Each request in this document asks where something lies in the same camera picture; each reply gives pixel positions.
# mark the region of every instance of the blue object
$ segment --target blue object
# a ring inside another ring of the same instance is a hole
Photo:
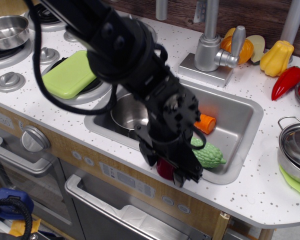
[[[4,187],[0,188],[0,200],[1,199],[18,199],[27,206],[30,214],[34,210],[34,202],[24,191]],[[24,216],[15,207],[11,205],[4,205],[0,206],[0,218],[7,220],[23,220]]]

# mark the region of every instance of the yellow cloth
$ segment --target yellow cloth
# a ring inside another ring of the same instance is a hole
[[[39,230],[41,219],[32,221],[31,233],[36,233]],[[15,237],[23,236],[26,229],[26,222],[24,220],[14,220],[11,225],[9,234]]]

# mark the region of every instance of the sink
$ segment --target sink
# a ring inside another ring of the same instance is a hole
[[[254,141],[262,120],[264,111],[255,101],[205,87],[185,80],[180,82],[190,89],[199,100],[199,110],[202,114],[216,118],[216,127],[206,139],[218,147],[226,164],[216,168],[205,168],[202,179],[215,184],[229,184],[239,175],[249,149]],[[117,96],[128,93],[118,87]],[[108,92],[94,109],[102,108],[109,100]],[[110,112],[86,116],[85,126],[92,132],[105,136],[130,148],[139,150],[139,142],[134,134],[118,126],[111,117]]]

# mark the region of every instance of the speckled countertop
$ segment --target speckled countertop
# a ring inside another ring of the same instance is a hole
[[[169,53],[167,64],[178,75],[179,64],[188,53],[196,52],[202,33],[145,18],[141,20],[155,29],[157,41],[163,44]],[[61,57],[69,57],[84,49],[80,43],[64,41],[63,34],[64,31],[44,32],[42,46],[58,50]],[[290,65],[300,67],[300,58],[293,57]],[[175,187],[172,182],[161,178],[155,167],[149,167],[139,151],[90,132],[84,125],[84,116],[65,112],[48,102],[37,87],[32,68],[30,55],[12,67],[0,70],[0,76],[13,71],[23,74],[26,79],[21,89],[10,93],[0,92],[1,107]],[[300,193],[287,184],[277,162],[278,139],[281,133],[278,120],[284,116],[296,116],[300,119],[300,103],[296,100],[294,92],[290,91],[278,100],[271,101],[276,78],[266,76],[258,65],[250,63],[236,67],[225,88],[182,75],[179,77],[251,99],[260,104],[264,111],[244,166],[234,182],[218,185],[205,180],[198,184],[187,181],[180,190],[259,228],[300,225]],[[97,102],[98,100],[78,107],[91,109]]]

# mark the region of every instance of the oven handle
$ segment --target oven handle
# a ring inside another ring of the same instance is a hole
[[[122,209],[117,209],[109,205],[79,188],[78,185],[81,182],[81,177],[75,174],[71,175],[65,182],[65,191],[104,217],[115,221],[118,225],[130,229],[148,240],[190,240],[184,233],[135,206],[126,205]]]
[[[28,160],[2,147],[1,144],[3,142],[3,138],[0,137],[0,160],[36,178],[42,178],[50,172],[53,165],[48,160],[40,158],[35,163],[29,162]]]

